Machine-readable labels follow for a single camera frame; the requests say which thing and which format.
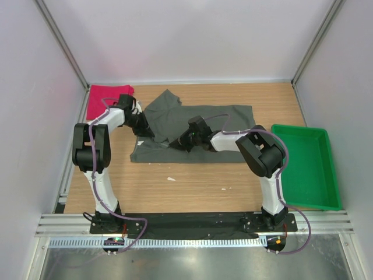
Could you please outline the grey t shirt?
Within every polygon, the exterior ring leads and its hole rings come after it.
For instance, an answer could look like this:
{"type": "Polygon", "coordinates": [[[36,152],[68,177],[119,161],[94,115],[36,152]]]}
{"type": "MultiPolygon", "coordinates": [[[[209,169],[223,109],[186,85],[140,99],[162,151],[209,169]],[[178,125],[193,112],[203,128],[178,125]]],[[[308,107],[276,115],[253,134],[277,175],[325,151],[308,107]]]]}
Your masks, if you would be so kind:
{"type": "Polygon", "coordinates": [[[138,137],[130,155],[132,163],[244,163],[239,152],[208,152],[195,147],[190,152],[168,146],[188,128],[188,120],[201,116],[213,131],[224,128],[238,131],[252,128],[255,120],[251,106],[184,106],[180,98],[165,90],[146,108],[145,116],[154,138],[138,137]]]}

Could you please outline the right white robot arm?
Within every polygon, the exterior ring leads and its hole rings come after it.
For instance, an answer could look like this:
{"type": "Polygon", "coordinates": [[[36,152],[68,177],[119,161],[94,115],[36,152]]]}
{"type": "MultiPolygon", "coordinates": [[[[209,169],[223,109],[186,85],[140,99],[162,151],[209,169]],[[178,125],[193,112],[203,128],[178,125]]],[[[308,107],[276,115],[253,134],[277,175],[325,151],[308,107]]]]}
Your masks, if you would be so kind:
{"type": "Polygon", "coordinates": [[[286,149],[263,126],[254,125],[243,131],[214,131],[204,118],[196,116],[188,121],[188,129],[168,146],[186,152],[197,146],[208,152],[239,152],[250,171],[259,178],[264,227],[275,231],[283,225],[288,213],[281,187],[286,149]]]}

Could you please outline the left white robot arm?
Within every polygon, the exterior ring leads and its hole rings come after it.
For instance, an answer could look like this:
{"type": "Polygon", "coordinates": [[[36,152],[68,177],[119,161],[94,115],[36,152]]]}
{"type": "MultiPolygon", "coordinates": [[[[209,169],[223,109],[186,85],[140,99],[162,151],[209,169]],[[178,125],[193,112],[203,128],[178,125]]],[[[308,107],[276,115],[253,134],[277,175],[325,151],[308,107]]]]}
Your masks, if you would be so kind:
{"type": "Polygon", "coordinates": [[[94,215],[84,213],[91,233],[118,233],[124,228],[119,201],[114,195],[108,167],[111,162],[110,133],[129,127],[137,137],[153,138],[146,116],[135,97],[121,94],[118,99],[102,99],[105,109],[89,122],[73,129],[72,162],[87,178],[95,200],[94,215]]]}

